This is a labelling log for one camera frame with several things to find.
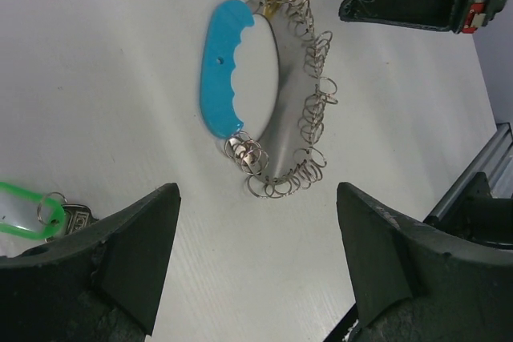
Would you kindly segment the metal key organizer blue handle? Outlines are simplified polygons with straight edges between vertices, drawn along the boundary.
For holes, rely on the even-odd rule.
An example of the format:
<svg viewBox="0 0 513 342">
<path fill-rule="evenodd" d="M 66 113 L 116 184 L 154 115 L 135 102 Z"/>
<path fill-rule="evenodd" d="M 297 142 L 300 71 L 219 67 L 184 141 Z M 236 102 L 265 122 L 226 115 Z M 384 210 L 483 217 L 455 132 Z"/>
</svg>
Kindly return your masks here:
<svg viewBox="0 0 513 342">
<path fill-rule="evenodd" d="M 280 199 L 322 180 L 317 145 L 338 90 L 324 73 L 332 40 L 315 31 L 310 0 L 225 0 L 212 12 L 200 113 L 251 195 Z"/>
</svg>

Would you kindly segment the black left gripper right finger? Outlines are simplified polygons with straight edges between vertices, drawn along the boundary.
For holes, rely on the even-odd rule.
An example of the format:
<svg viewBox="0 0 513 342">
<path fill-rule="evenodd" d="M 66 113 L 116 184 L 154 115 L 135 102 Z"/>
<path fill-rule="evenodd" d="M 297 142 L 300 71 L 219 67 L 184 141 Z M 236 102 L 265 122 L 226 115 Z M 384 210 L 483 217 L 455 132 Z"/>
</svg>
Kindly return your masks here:
<svg viewBox="0 0 513 342">
<path fill-rule="evenodd" d="M 351 341 L 510 341 L 512 254 L 449 235 L 351 183 L 337 217 L 358 322 Z"/>
</svg>

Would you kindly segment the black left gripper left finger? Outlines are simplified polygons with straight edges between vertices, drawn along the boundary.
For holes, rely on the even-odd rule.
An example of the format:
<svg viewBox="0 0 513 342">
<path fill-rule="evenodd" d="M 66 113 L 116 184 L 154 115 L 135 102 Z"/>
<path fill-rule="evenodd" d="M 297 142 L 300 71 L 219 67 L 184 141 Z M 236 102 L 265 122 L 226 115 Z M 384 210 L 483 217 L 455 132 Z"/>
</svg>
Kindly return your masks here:
<svg viewBox="0 0 513 342">
<path fill-rule="evenodd" d="M 166 183 L 61 239 L 1 258 L 3 341 L 143 341 L 153 333 L 180 211 Z"/>
</svg>

